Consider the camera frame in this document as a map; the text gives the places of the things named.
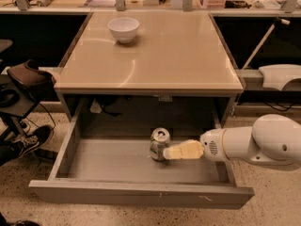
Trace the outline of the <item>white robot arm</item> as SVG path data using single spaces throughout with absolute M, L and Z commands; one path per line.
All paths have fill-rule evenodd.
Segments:
M 252 126 L 212 129 L 199 141 L 187 140 L 163 150 L 167 160 L 243 160 L 259 166 L 301 163 L 301 125 L 287 117 L 267 114 Z

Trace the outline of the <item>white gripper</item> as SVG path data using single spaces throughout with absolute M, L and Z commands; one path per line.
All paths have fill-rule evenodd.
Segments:
M 224 129 L 209 130 L 197 140 L 186 140 L 180 144 L 171 145 L 163 150 L 167 160 L 199 159 L 203 155 L 212 161 L 225 161 L 223 150 Z

